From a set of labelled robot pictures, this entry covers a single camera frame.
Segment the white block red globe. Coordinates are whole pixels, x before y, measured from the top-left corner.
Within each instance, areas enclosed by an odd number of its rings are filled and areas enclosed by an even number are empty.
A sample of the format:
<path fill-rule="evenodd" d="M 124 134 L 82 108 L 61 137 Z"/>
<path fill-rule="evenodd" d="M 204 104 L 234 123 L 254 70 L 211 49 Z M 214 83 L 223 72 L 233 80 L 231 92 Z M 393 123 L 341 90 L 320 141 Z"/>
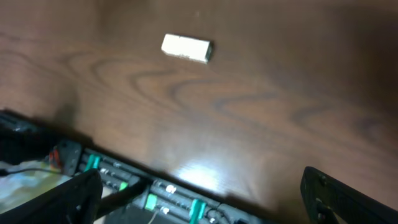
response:
<path fill-rule="evenodd" d="M 179 36 L 178 55 L 188 58 L 197 58 L 200 53 L 200 42 L 196 39 Z"/>

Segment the white block orange print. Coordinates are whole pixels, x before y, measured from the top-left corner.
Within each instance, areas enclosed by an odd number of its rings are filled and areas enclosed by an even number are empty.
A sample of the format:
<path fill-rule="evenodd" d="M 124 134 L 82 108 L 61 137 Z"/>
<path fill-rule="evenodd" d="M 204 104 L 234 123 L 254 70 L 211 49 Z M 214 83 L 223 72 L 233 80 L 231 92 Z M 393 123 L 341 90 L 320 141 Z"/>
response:
<path fill-rule="evenodd" d="M 213 51 L 213 43 L 209 40 L 198 40 L 196 59 L 201 63 L 208 63 Z"/>

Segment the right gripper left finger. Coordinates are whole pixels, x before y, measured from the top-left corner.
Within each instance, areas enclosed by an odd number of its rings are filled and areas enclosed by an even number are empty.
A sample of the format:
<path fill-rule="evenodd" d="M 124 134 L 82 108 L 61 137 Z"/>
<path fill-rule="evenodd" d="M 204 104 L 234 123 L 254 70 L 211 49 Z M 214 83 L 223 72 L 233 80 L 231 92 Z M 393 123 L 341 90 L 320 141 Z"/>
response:
<path fill-rule="evenodd" d="M 1 224 L 93 223 L 102 191 L 99 172 L 89 170 L 1 214 Z"/>

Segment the plain white wooden block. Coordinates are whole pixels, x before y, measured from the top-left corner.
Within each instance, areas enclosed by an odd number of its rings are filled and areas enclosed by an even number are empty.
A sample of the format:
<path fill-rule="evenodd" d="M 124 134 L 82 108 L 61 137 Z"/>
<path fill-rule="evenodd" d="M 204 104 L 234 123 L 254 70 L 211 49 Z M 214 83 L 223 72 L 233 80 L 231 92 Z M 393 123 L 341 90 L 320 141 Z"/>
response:
<path fill-rule="evenodd" d="M 179 54 L 179 35 L 165 34 L 161 50 L 167 55 L 178 55 Z"/>

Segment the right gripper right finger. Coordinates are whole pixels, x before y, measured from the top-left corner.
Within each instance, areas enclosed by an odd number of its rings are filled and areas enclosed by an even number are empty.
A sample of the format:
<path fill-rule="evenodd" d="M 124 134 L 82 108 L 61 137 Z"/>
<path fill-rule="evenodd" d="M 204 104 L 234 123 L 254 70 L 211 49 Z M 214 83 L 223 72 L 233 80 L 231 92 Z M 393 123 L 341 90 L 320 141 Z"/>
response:
<path fill-rule="evenodd" d="M 307 166 L 300 192 L 311 223 L 397 223 L 397 211 Z"/>

